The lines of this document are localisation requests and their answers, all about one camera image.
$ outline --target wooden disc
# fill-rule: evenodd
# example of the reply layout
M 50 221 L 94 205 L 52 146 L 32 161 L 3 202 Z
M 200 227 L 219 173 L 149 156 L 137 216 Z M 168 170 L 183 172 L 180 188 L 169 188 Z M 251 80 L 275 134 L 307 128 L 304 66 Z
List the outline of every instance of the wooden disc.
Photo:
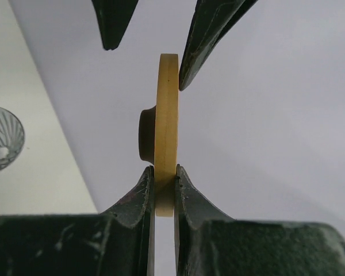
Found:
M 156 215 L 174 214 L 174 179 L 177 172 L 179 60 L 178 55 L 160 56 L 155 121 Z

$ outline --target clamp jaw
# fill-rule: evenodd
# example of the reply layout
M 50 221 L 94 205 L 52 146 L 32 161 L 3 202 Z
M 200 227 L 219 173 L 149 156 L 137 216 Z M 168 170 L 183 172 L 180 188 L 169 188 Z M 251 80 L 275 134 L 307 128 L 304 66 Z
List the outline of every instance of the clamp jaw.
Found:
M 345 241 L 319 223 L 240 221 L 177 166 L 177 276 L 345 275 Z M 154 275 L 154 168 L 101 214 L 0 216 L 0 275 Z
M 179 89 L 191 84 L 217 43 L 257 0 L 197 0 L 179 73 Z M 115 50 L 127 31 L 138 0 L 92 0 L 102 45 Z

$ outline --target white backdrop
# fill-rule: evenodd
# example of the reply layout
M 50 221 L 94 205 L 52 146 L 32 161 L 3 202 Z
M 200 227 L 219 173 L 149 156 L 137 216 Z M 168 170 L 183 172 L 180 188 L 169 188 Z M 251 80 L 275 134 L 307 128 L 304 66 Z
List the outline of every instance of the white backdrop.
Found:
M 102 211 L 137 182 L 160 53 L 182 57 L 195 0 L 141 0 L 102 49 L 91 0 L 15 0 L 15 14 Z M 345 236 L 345 0 L 259 0 L 181 94 L 178 161 L 237 219 L 330 223 Z M 174 275 L 172 219 L 156 275 Z
M 97 212 L 7 0 L 0 0 L 0 107 L 25 132 L 19 157 L 0 171 L 0 215 Z

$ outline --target brown knob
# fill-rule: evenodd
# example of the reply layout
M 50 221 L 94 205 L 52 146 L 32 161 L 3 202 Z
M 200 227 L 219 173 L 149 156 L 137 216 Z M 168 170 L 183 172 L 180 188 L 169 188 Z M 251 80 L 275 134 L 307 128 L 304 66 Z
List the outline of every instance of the brown knob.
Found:
M 139 118 L 139 157 L 154 164 L 155 160 L 155 121 L 156 106 L 140 113 Z

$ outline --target glass bowl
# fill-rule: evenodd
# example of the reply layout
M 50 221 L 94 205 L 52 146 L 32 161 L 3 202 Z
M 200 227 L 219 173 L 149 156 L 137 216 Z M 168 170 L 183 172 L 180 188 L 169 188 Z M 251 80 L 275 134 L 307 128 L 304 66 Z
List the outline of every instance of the glass bowl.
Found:
M 12 164 L 25 141 L 21 121 L 10 111 L 0 108 L 0 171 Z

